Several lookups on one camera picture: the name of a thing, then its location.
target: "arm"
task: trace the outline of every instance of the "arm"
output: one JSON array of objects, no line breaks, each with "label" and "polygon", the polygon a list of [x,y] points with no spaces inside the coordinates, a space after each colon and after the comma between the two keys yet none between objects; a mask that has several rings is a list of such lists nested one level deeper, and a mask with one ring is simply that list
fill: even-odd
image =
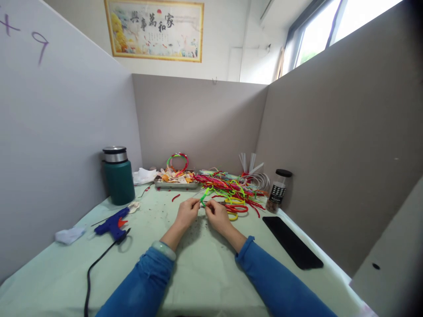
[{"label": "arm", "polygon": [[168,232],[154,242],[98,312],[104,316],[155,316],[169,282],[179,241],[198,215],[199,199],[179,206]]},{"label": "arm", "polygon": [[234,247],[235,260],[274,316],[336,317],[298,277],[255,244],[253,237],[247,239],[240,233],[230,223],[224,206],[210,200],[206,214],[213,228]]}]

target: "light green tablecloth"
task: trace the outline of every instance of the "light green tablecloth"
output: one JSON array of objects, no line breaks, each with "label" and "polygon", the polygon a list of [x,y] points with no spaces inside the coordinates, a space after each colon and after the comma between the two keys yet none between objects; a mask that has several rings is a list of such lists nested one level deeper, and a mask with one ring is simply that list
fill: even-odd
[{"label": "light green tablecloth", "polygon": [[[136,197],[146,185],[136,187]],[[142,198],[140,209],[128,215],[131,232],[124,243],[113,247],[91,271],[91,315],[100,309],[154,240],[159,240],[175,220],[179,203],[197,191],[157,191],[154,186]],[[181,194],[172,203],[171,199]],[[110,234],[88,240],[90,225],[122,207],[105,200],[77,226],[87,233],[70,246],[53,243],[0,287],[0,316],[82,316],[90,265],[113,243]],[[261,216],[270,216],[261,211]],[[287,224],[313,250],[313,243],[289,219]],[[240,215],[233,225],[296,274],[338,316],[354,317],[363,302],[330,263],[323,269],[302,271],[291,260],[255,211]],[[247,276],[234,260],[231,246],[209,225],[204,209],[186,232],[178,250],[173,277],[158,316],[268,316]]]}]

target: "hot glue gun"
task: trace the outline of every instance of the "hot glue gun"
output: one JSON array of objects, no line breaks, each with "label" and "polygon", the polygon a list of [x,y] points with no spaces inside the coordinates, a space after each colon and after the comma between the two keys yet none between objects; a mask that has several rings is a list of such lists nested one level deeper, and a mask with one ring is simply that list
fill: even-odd
[{"label": "hot glue gun", "polygon": [[108,218],[105,223],[95,228],[95,233],[101,236],[106,232],[110,231],[111,235],[113,236],[113,239],[117,241],[117,244],[120,244],[126,238],[126,234],[128,233],[126,230],[120,229],[120,227],[122,227],[125,223],[128,222],[122,221],[122,218],[126,217],[129,211],[130,209],[128,207],[123,208],[121,211],[118,211],[113,216]]}]

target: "hand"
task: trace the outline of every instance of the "hand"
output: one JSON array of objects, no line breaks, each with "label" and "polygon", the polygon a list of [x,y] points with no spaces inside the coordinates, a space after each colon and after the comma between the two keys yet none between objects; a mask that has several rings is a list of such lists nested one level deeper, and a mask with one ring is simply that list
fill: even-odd
[{"label": "hand", "polygon": [[212,227],[222,236],[226,236],[226,234],[234,228],[230,223],[226,207],[219,204],[214,199],[207,202],[206,215]]},{"label": "hand", "polygon": [[176,216],[175,225],[188,228],[195,221],[200,209],[200,200],[189,198],[179,205],[178,215]]}]

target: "tissue paper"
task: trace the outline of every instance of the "tissue paper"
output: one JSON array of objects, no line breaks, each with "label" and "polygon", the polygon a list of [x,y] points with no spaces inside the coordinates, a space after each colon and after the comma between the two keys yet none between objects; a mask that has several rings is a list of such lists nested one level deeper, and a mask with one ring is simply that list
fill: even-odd
[{"label": "tissue paper", "polygon": [[154,179],[157,176],[157,171],[156,170],[149,171],[149,170],[140,168],[138,172],[133,172],[132,175],[134,178],[134,185],[143,185],[143,184],[154,181]]}]

